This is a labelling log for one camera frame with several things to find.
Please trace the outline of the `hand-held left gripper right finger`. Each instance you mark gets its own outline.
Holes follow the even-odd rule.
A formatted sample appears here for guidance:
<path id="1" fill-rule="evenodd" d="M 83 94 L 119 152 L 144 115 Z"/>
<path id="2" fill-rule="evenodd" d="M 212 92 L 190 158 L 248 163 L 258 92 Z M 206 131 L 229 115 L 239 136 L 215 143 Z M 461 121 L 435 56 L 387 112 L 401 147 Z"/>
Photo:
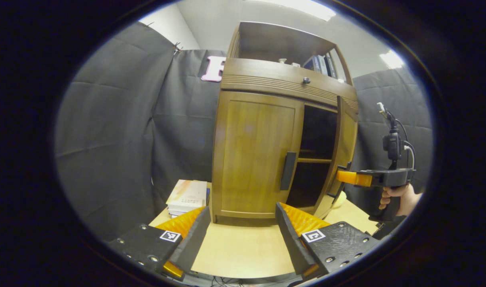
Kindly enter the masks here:
<path id="1" fill-rule="evenodd" d="M 304 281 L 344 269 L 380 242 L 345 221 L 330 224 L 285 203 L 276 203 L 276 221 L 294 272 Z"/>

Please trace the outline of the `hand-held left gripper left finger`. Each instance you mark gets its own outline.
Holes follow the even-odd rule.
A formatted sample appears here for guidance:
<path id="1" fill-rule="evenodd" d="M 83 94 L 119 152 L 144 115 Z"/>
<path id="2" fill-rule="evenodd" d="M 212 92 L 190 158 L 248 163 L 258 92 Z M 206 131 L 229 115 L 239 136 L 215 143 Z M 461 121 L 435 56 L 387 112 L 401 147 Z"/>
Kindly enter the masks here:
<path id="1" fill-rule="evenodd" d="M 210 222 L 210 211 L 204 206 L 157 226 L 141 224 L 109 241 L 108 247 L 148 273 L 183 281 Z"/>

